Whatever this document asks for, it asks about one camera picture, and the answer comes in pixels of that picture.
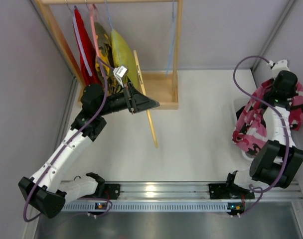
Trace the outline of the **pink black patterned trousers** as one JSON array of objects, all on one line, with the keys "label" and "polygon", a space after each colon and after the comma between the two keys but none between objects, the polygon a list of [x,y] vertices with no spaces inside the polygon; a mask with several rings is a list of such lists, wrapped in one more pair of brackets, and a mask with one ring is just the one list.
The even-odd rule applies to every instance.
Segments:
[{"label": "pink black patterned trousers", "polygon": [[[290,129],[298,131],[303,124],[303,86],[296,84],[295,95],[289,98]],[[238,120],[232,141],[245,153],[255,156],[267,141],[267,127],[263,119],[265,105],[255,99],[237,111]]]}]

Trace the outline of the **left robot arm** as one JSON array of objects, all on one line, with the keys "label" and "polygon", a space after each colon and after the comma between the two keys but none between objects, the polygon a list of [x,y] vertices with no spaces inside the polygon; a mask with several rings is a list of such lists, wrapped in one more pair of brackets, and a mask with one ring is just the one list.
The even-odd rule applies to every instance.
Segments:
[{"label": "left robot arm", "polygon": [[52,156],[32,176],[22,177],[18,183],[25,204],[49,219],[56,217],[72,201],[104,195],[105,180],[96,173],[89,172],[70,182],[62,181],[64,174],[106,126],[104,116],[123,110],[136,114],[159,107],[158,101],[139,92],[132,83],[110,96],[106,96],[100,84],[90,84],[84,89],[81,103],[81,112]]}]

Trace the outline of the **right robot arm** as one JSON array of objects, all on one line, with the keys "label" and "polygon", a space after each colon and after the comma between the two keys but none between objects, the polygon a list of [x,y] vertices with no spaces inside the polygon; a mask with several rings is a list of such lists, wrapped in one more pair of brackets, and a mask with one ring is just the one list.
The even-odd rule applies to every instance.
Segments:
[{"label": "right robot arm", "polygon": [[287,188],[303,162],[291,129],[303,121],[301,85],[296,74],[281,70],[265,81],[237,111],[233,142],[250,155],[249,176],[270,187]]}]

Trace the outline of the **camouflage yellow green trousers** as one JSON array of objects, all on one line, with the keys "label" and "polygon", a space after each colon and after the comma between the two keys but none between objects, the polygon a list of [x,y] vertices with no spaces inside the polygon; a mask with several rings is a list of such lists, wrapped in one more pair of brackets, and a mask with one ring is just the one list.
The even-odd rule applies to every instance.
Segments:
[{"label": "camouflage yellow green trousers", "polygon": [[[111,67],[114,67],[110,37],[100,23],[94,22],[94,26],[96,31],[97,44],[100,52],[100,58]],[[121,91],[121,88],[113,75],[113,71],[110,70],[110,68],[103,63],[102,66],[107,76],[108,95],[119,93]]]}]

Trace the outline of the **lime green trousers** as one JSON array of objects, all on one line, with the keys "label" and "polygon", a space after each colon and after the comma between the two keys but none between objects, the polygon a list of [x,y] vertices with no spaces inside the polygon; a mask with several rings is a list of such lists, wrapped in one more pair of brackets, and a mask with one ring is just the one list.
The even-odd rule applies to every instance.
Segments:
[{"label": "lime green trousers", "polygon": [[139,86],[139,80],[133,52],[115,29],[111,31],[111,47],[114,66],[119,67],[124,65],[128,69],[124,83],[130,80],[133,86],[137,88]]}]

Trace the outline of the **red trousers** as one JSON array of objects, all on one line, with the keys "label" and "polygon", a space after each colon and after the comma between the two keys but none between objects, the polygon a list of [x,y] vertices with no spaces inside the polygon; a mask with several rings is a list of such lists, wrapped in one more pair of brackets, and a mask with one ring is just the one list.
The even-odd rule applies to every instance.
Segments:
[{"label": "red trousers", "polygon": [[102,84],[96,71],[96,51],[77,7],[72,16],[73,29],[80,55],[80,69],[85,85]]}]

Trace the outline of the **white lavender hanger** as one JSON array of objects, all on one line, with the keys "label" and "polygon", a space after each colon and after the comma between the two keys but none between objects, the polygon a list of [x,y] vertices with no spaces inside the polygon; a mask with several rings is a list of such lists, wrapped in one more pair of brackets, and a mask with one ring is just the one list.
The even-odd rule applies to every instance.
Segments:
[{"label": "white lavender hanger", "polygon": [[89,39],[87,30],[84,25],[84,21],[79,12],[77,6],[73,6],[73,9],[70,9],[72,14],[72,24],[74,35],[76,38],[77,47],[80,55],[80,66],[84,79],[93,77],[93,71],[91,67],[91,56],[93,45]]}]

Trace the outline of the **pink hanger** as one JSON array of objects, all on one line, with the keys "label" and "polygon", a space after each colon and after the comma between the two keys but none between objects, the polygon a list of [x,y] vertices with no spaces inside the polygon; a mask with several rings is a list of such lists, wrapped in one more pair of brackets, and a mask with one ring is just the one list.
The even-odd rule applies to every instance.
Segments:
[{"label": "pink hanger", "polygon": [[103,75],[105,73],[105,71],[104,71],[104,67],[102,66],[102,63],[100,61],[100,52],[99,52],[99,46],[98,46],[98,42],[97,42],[97,35],[96,35],[95,21],[94,21],[97,18],[96,10],[97,9],[96,9],[95,5],[93,3],[91,3],[89,5],[89,14],[90,14],[92,37],[93,37],[94,47],[95,47],[95,51],[96,51],[96,59],[99,64],[100,71]]}]

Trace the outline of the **wooden clothes rack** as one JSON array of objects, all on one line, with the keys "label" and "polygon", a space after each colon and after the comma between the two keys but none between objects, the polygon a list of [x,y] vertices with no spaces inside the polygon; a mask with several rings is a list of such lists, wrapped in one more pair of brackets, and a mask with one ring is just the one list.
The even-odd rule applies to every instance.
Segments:
[{"label": "wooden clothes rack", "polygon": [[[45,23],[49,34],[54,38],[54,43],[58,47],[60,53],[62,53],[63,59],[67,63],[67,66],[72,72],[72,75],[76,77],[78,82],[85,86],[81,69],[65,39],[65,36],[50,8],[51,4],[65,4],[67,6],[72,4],[87,4],[87,3],[104,3],[103,0],[33,0],[32,3],[36,5],[36,9],[41,15],[43,22]],[[142,72],[143,80],[146,83],[148,96],[154,97],[159,103],[159,110],[176,110],[178,109],[178,62],[179,62],[179,50],[180,50],[180,35],[183,13],[183,1],[174,0],[174,37],[173,37],[173,49],[172,49],[172,72],[167,76],[164,72],[160,71],[147,71]]]}]

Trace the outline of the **aluminium mounting rail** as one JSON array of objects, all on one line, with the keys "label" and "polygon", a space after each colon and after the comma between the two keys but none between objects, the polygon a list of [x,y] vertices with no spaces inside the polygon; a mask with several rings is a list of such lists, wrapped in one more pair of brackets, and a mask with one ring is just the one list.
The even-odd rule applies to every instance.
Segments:
[{"label": "aluminium mounting rail", "polygon": [[[210,182],[117,182],[121,185],[119,200],[210,200]],[[274,188],[263,194],[263,201],[302,200],[298,182],[286,189]]]}]

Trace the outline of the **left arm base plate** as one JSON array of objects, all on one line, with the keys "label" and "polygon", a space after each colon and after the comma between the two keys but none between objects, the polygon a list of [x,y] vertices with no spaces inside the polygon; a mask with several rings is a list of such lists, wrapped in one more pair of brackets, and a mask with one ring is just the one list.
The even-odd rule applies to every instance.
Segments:
[{"label": "left arm base plate", "polygon": [[111,184],[107,183],[104,185],[101,198],[109,200],[117,200],[120,196],[121,185],[120,184]]}]

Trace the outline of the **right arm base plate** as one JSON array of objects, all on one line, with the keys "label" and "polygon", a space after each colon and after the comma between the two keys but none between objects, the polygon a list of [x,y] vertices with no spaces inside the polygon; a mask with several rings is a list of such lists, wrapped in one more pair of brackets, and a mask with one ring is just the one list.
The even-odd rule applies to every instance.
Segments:
[{"label": "right arm base plate", "polygon": [[211,200],[229,199],[229,193],[226,183],[210,183],[208,184],[209,195]]}]

